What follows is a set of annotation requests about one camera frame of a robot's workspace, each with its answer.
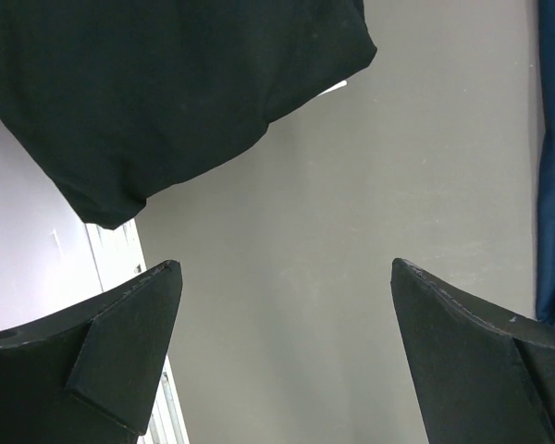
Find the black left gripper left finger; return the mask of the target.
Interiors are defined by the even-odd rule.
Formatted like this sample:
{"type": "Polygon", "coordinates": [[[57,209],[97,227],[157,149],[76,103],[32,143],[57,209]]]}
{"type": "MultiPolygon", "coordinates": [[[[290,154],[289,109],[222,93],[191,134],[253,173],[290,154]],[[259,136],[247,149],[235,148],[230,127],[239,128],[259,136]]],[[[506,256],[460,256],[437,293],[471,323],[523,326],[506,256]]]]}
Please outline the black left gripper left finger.
{"type": "Polygon", "coordinates": [[[0,331],[0,443],[135,443],[138,434],[83,397],[73,382],[113,376],[111,346],[88,370],[76,371],[89,329],[112,306],[104,293],[24,325],[0,331]]]}

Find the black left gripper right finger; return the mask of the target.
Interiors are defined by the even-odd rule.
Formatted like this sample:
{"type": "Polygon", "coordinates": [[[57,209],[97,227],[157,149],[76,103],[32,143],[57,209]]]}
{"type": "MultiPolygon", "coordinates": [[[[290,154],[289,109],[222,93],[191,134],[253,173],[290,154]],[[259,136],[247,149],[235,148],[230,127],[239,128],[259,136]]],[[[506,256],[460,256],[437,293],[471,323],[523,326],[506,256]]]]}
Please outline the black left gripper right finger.
{"type": "Polygon", "coordinates": [[[555,443],[555,327],[397,258],[391,292],[431,443],[555,443]]]}

